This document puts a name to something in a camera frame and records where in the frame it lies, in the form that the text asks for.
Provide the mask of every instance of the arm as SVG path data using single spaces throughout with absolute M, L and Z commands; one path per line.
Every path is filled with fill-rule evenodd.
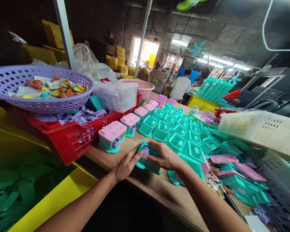
M 118 182 L 130 175 L 136 162 L 142 157 L 142 152 L 134 155 L 138 151 L 139 146 L 137 145 L 132 151 L 128 152 L 117 166 L 93 188 L 53 215 L 36 231 L 81 231 L 109 191 Z
M 239 215 L 165 143 L 150 141 L 148 144 L 157 149 L 158 157 L 145 156 L 143 159 L 166 170 L 176 171 L 185 183 L 209 231 L 251 232 Z

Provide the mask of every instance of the white plastic crate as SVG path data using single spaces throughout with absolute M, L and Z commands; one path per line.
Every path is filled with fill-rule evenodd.
M 290 118 L 265 111 L 221 115 L 218 131 L 290 156 Z

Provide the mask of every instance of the red crate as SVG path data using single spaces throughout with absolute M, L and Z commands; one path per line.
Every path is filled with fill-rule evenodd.
M 61 125 L 60 122 L 43 122 L 29 111 L 20 108 L 16 109 L 21 112 L 22 116 L 43 135 L 46 136 L 45 142 L 49 148 L 58 153 L 65 165 L 69 165 L 83 155 L 89 148 L 99 142 L 98 131 L 102 127 L 113 121 L 119 121 L 124 115 L 133 112 L 140 106 L 142 95 L 137 95 L 136 106 L 124 112 L 113 112 L 100 119 L 86 124 L 79 125 L 77 122 L 69 122 Z

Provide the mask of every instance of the hand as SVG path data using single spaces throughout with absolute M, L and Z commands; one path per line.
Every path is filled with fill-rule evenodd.
M 159 165 L 163 169 L 170 171 L 178 170 L 182 166 L 183 160 L 165 143 L 149 141 L 148 144 L 157 149 L 158 157 L 148 155 L 143 157 L 143 160 Z
M 113 176 L 117 183 L 126 179 L 128 175 L 130 175 L 136 162 L 139 161 L 142 157 L 143 153 L 141 151 L 135 154 L 138 151 L 139 146 L 140 143 L 131 151 L 129 151 L 116 165 L 116 167 L 110 172 L 110 174 Z

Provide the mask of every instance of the clear plastic container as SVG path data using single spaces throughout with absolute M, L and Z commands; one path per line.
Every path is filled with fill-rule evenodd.
M 137 83 L 106 84 L 95 82 L 93 94 L 107 110 L 125 112 L 136 106 Z

